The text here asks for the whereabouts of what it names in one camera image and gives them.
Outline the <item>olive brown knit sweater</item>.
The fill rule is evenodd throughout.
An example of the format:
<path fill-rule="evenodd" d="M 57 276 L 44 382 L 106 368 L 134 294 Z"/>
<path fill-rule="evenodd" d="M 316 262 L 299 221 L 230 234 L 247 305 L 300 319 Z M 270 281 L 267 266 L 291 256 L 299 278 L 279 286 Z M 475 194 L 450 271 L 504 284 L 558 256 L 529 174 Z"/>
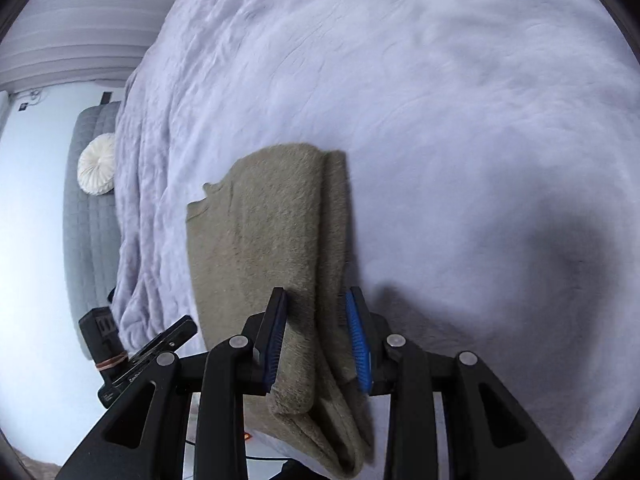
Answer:
<path fill-rule="evenodd" d="M 239 333 L 275 288 L 288 295 L 277 378 L 245 400 L 250 429 L 333 477 L 356 477 L 372 422 L 357 390 L 344 315 L 346 156 L 282 144 L 239 159 L 186 208 L 186 246 L 207 348 Z"/>

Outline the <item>white round pleated cushion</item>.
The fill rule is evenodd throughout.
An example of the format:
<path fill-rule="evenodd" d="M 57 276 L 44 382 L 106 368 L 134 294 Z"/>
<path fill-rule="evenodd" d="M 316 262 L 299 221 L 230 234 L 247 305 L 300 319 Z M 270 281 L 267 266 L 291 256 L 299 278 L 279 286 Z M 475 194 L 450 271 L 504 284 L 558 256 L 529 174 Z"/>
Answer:
<path fill-rule="evenodd" d="M 77 182 L 88 195 L 104 195 L 114 188 L 115 133 L 102 133 L 81 152 L 77 164 Z"/>

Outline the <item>lavender plush bed blanket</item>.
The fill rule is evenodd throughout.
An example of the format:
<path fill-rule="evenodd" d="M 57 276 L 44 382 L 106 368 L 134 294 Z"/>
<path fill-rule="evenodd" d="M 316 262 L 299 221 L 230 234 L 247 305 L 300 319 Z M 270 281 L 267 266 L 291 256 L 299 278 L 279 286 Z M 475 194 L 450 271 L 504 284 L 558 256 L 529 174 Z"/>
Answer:
<path fill-rule="evenodd" d="M 114 315 L 195 304 L 186 207 L 265 146 L 341 150 L 369 306 L 471 349 L 578 479 L 639 407 L 639 66 L 598 0 L 176 0 L 116 126 Z"/>

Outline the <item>grey curtain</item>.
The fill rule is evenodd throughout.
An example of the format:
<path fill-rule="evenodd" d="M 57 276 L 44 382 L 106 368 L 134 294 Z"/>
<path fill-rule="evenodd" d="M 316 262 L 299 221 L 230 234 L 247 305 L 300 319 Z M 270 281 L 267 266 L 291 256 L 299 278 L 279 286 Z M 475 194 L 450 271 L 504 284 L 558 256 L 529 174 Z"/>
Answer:
<path fill-rule="evenodd" d="M 1 41 L 1 88 L 121 86 L 175 0 L 29 0 Z"/>

